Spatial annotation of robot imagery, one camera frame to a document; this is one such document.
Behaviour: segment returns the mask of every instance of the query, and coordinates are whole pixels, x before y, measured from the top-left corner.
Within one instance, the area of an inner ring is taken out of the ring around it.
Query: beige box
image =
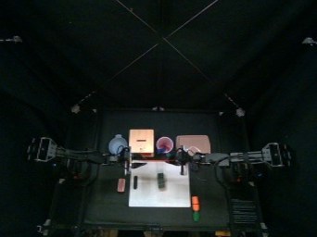
[[[130,153],[153,157],[153,130],[129,130],[128,146]]]

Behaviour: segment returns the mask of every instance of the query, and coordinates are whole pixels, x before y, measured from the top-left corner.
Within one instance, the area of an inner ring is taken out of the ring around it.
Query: red object
[[[192,208],[192,211],[199,211],[200,205],[199,205],[197,196],[191,197],[191,208]]]

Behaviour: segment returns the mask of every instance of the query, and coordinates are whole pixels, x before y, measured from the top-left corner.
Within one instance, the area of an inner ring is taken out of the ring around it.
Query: green object
[[[199,219],[200,219],[200,214],[197,211],[193,211],[192,212],[192,221],[196,222],[196,221],[199,221]]]

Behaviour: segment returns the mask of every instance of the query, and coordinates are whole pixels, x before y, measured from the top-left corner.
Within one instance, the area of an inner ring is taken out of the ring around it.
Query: black wall
[[[53,169],[26,162],[25,149],[33,137],[49,136],[64,143],[70,112],[0,46],[0,235],[33,237],[49,211]]]
[[[248,111],[252,149],[292,150],[291,168],[268,172],[260,202],[270,236],[314,236],[317,196],[317,48],[308,47]]]

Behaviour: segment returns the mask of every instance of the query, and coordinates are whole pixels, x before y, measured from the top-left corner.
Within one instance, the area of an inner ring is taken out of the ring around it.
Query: cable
[[[227,160],[229,158],[229,156],[224,156],[223,158],[217,159],[213,163],[213,167],[212,167],[212,170],[213,170],[213,178],[216,180],[216,182],[225,188],[223,182],[219,180],[217,178],[217,171],[216,171],[216,168],[217,168],[217,165],[221,161]]]

